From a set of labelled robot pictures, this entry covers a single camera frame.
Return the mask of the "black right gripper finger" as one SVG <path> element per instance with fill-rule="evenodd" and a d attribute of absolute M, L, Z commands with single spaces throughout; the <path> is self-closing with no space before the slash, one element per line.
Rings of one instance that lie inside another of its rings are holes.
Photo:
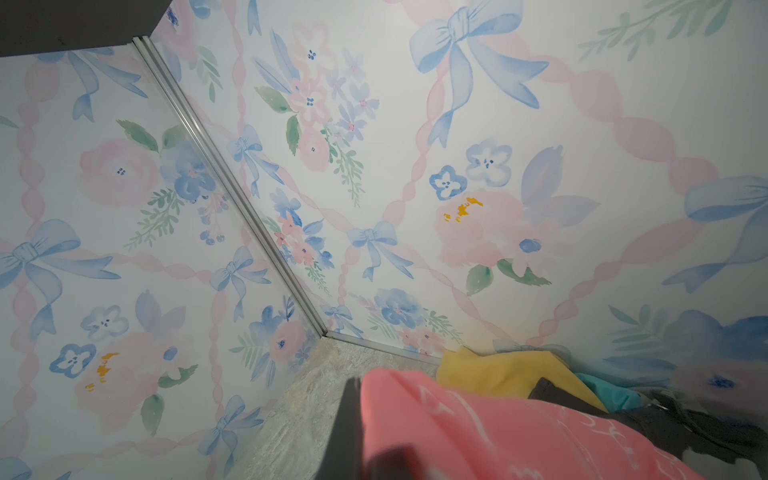
<path fill-rule="evenodd" d="M 358 480 L 363 477 L 361 379 L 346 381 L 317 480 Z"/>

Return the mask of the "pink patterned cloth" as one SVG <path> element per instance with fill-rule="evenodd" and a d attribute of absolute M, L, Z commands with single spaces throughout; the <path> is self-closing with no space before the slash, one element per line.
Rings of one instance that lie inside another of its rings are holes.
<path fill-rule="evenodd" d="M 377 369 L 361 383 L 367 479 L 695 479 L 614 420 Z"/>

